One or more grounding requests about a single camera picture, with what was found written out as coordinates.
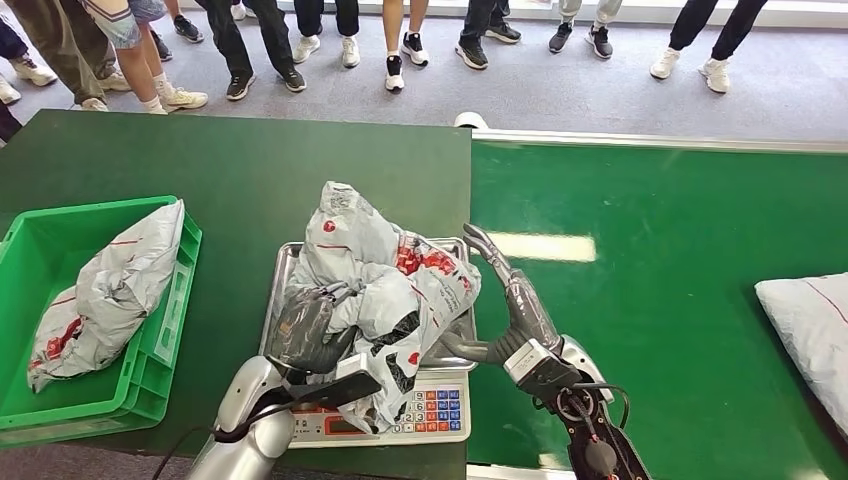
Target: white package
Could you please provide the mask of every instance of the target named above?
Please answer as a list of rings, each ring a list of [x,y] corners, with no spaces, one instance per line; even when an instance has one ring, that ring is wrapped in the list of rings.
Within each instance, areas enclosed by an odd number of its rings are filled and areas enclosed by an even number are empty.
[[[795,366],[848,435],[848,273],[754,288]]]
[[[327,182],[284,294],[338,281],[363,290],[336,307],[328,333],[359,327],[352,353],[367,353],[382,386],[339,412],[365,432],[384,432],[410,400],[419,359],[474,303],[480,273],[386,221],[353,187]]]
[[[182,200],[159,208],[115,237],[60,293],[35,332],[27,381],[40,392],[53,380],[108,367],[159,305],[182,234]]]

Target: shoe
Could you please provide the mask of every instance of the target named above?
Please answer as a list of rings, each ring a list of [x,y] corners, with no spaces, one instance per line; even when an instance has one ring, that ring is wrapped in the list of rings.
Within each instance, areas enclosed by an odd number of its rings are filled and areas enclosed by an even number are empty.
[[[510,44],[518,43],[518,41],[521,40],[521,32],[510,27],[506,22],[503,22],[500,25],[489,25],[489,27],[486,28],[485,35]]]
[[[100,88],[106,92],[109,90],[114,90],[116,92],[129,92],[132,90],[130,84],[127,83],[127,79],[124,78],[124,74],[117,70],[112,72],[112,75],[97,80],[97,83],[100,85]]]
[[[716,93],[727,93],[730,90],[730,78],[727,76],[727,60],[707,60],[698,69],[701,75],[707,77],[707,87]]]
[[[247,9],[244,8],[243,3],[239,2],[230,7],[230,13],[233,14],[233,20],[240,22],[247,15]]]
[[[289,91],[297,93],[306,90],[306,80],[303,79],[303,75],[300,72],[295,70],[294,65],[280,75],[283,77],[283,81],[286,82],[286,88]]]
[[[150,34],[153,35],[153,43],[156,44],[156,51],[159,52],[159,60],[162,62],[167,62],[168,60],[174,58],[171,55],[171,49],[165,45],[165,42],[162,41],[162,37],[159,36],[152,28],[150,29]]]
[[[292,52],[292,58],[294,59],[294,63],[303,63],[306,59],[312,55],[312,52],[321,48],[321,40],[318,39],[318,35],[312,35],[311,37],[300,37],[300,42],[294,48],[294,52]]]
[[[680,51],[666,48],[660,58],[651,65],[651,76],[658,80],[665,80],[674,70],[674,64],[680,59]]]
[[[595,27],[589,29],[589,35],[586,36],[586,41],[595,50],[595,55],[606,60],[612,56],[612,45],[609,43],[609,30],[607,27],[601,27],[595,30]]]
[[[32,61],[32,58],[28,53],[23,54],[22,56],[9,60],[9,63],[12,64],[12,67],[15,68],[15,73],[18,74],[19,77],[24,80],[29,80],[34,83],[37,87],[43,87],[45,85],[50,85],[55,82],[57,78],[56,74],[53,73],[53,70],[45,67],[44,65],[39,65]]]
[[[209,95],[200,92],[187,92],[182,88],[177,88],[168,97],[160,95],[159,101],[162,102],[162,108],[170,113],[180,109],[200,108],[209,101]]]
[[[108,112],[109,109],[106,107],[106,104],[101,102],[99,98],[88,98],[82,101],[83,111],[86,112]]]
[[[489,66],[489,59],[486,58],[479,39],[470,46],[460,43],[455,50],[456,54],[462,57],[462,61],[474,70],[485,70]]]
[[[191,23],[191,20],[182,15],[177,15],[174,18],[174,30],[177,32],[177,35],[191,43],[200,43],[203,41],[203,34],[200,33],[200,30]]]
[[[5,78],[0,76],[0,100],[4,105],[11,105],[21,99],[21,92],[9,85]]]
[[[386,58],[386,90],[400,93],[403,83],[403,60],[397,55]]]
[[[409,55],[409,60],[419,67],[426,67],[430,63],[430,54],[421,45],[420,33],[404,33],[400,51]]]
[[[562,49],[565,48],[565,41],[568,40],[571,32],[571,22],[560,23],[557,28],[557,33],[555,33],[548,42],[548,50],[552,53],[561,52]]]
[[[359,44],[356,37],[342,37],[342,65],[345,68],[359,65]]]
[[[250,85],[256,80],[256,75],[233,75],[230,86],[227,87],[227,100],[235,102],[247,96]]]

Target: black pants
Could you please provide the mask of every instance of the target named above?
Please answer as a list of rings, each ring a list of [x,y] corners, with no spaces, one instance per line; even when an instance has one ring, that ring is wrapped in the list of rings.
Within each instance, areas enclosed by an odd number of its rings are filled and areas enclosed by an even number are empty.
[[[324,0],[294,0],[297,29],[304,37],[318,34]],[[357,0],[336,0],[336,26],[339,33],[352,37],[359,33],[359,3]]]
[[[247,56],[247,48],[230,12],[232,0],[195,0],[206,10],[209,27],[218,51],[227,60],[227,68],[233,76],[251,76],[253,67]],[[284,21],[285,13],[277,8],[275,0],[251,0],[250,8],[259,20],[259,30],[265,42],[265,50],[271,65],[281,74],[294,65],[289,43],[289,29]]]
[[[18,32],[9,26],[6,20],[0,18],[0,57],[6,60],[20,58],[27,53],[27,50]]]
[[[682,50],[692,44],[698,33],[707,24],[707,20],[712,15],[718,0],[688,0],[680,15],[677,16],[677,21],[674,22],[674,28],[671,30],[671,42],[668,46],[675,50]],[[754,20],[757,19],[760,10],[766,0],[739,0],[724,28],[721,30],[721,35],[713,46],[712,58],[716,60],[727,60],[748,32],[754,26]]]
[[[509,0],[468,0],[465,28],[459,36],[459,43],[478,42],[489,25],[502,25],[508,15]]]

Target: stainless steel tray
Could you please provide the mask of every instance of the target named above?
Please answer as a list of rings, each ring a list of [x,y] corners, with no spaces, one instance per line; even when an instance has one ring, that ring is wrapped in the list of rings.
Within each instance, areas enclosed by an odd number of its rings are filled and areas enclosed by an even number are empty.
[[[455,255],[460,260],[468,261],[468,246],[460,238],[434,238],[434,245]],[[268,333],[271,332],[275,319],[280,316],[283,303],[283,292],[291,277],[292,270],[297,264],[302,242],[287,243],[280,248],[277,254],[277,268],[274,270],[274,282],[271,287],[271,298],[268,301],[268,310],[265,313],[265,325],[262,327],[262,340],[259,343],[259,354],[265,355],[265,346],[268,342]],[[474,307],[468,309],[459,318],[453,321],[448,331],[452,331],[463,339],[476,340],[477,326],[474,320]],[[441,342],[436,342],[421,360],[421,369],[428,371],[470,371],[476,367],[475,362],[454,357]]]

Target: floor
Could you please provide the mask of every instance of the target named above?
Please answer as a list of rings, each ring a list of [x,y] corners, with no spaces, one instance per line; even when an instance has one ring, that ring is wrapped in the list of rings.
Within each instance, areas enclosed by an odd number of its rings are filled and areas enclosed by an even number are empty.
[[[13,18],[5,6],[0,13]],[[210,93],[199,115],[297,118],[403,124],[448,124],[459,112],[481,113],[495,128],[598,133],[658,134],[718,138],[838,140],[848,138],[848,32],[755,31],[733,58],[733,88],[724,96],[707,90],[696,69],[708,55],[717,30],[704,31],[687,49],[674,76],[663,82],[648,66],[668,39],[667,26],[615,26],[615,55],[594,57],[580,38],[585,26],[562,53],[547,51],[554,31],[550,22],[516,21],[524,33],[517,45],[490,39],[484,46],[490,67],[476,72],[453,53],[461,28],[458,19],[429,19],[423,30],[433,58],[420,70],[406,69],[406,90],[392,95],[383,88],[384,44],[380,19],[361,19],[362,63],[353,70],[340,64],[340,38],[325,18],[322,48],[301,67],[309,88],[289,93],[264,54],[259,27],[241,24],[253,55],[258,81],[241,102],[228,102],[229,81],[223,59],[211,41],[202,12],[187,15],[207,40],[190,45],[167,21],[157,29],[174,53],[166,64],[177,86]],[[294,26],[293,17],[288,23]],[[23,122],[41,108],[72,108],[70,92],[57,83],[37,88],[16,79],[11,67],[0,73],[23,94],[12,106]],[[109,96],[116,111],[139,111],[131,93]],[[144,479],[158,459],[65,445],[0,452],[0,471],[9,480]],[[173,460],[163,479],[182,478],[189,461]],[[315,478],[289,472],[287,479]],[[326,478],[343,478],[328,476]]]

